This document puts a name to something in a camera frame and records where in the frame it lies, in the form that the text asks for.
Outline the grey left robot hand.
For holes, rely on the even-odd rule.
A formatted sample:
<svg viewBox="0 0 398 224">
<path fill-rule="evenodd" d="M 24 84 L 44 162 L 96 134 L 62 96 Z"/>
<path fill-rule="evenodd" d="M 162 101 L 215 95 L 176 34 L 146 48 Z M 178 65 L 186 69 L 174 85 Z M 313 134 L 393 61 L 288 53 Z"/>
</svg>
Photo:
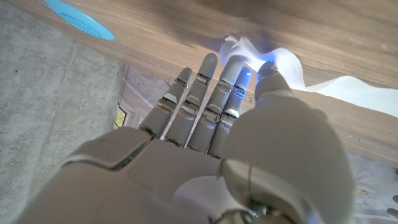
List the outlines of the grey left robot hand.
<svg viewBox="0 0 398 224">
<path fill-rule="evenodd" d="M 398 195 L 393 196 L 392 199 L 393 199 L 393 201 L 394 201 L 395 203 L 398 203 Z M 386 212 L 387 212 L 387 214 L 388 214 L 391 218 L 393 218 L 393 219 L 395 219 L 395 220 L 398 220 L 398 210 L 397 210 L 397 209 L 395 209 L 395 208 L 388 208 L 388 209 L 386 210 Z"/>
</svg>

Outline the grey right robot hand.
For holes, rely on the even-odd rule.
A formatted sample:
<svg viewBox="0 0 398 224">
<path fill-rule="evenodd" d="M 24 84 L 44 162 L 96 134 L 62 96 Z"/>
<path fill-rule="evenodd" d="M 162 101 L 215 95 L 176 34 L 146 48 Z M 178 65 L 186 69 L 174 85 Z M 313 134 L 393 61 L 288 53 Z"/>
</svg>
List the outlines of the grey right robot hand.
<svg viewBox="0 0 398 224">
<path fill-rule="evenodd" d="M 326 115 L 294 97 L 295 56 L 259 69 L 218 157 L 120 128 L 70 154 L 18 223 L 353 223 L 356 182 Z"/>
</svg>

